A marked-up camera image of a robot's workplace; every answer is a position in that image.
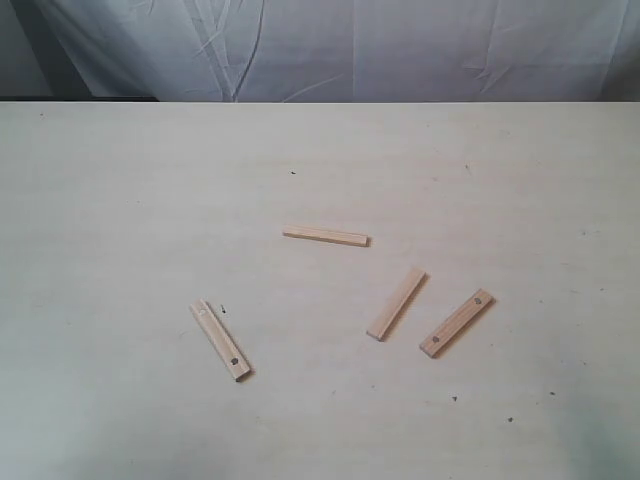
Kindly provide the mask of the white backdrop cloth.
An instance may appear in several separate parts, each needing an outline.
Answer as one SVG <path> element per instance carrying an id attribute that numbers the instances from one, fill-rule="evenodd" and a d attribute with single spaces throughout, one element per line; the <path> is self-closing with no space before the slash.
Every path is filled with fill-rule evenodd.
<path id="1" fill-rule="evenodd" d="M 635 101 L 635 1 L 5 1 L 8 99 Z"/>

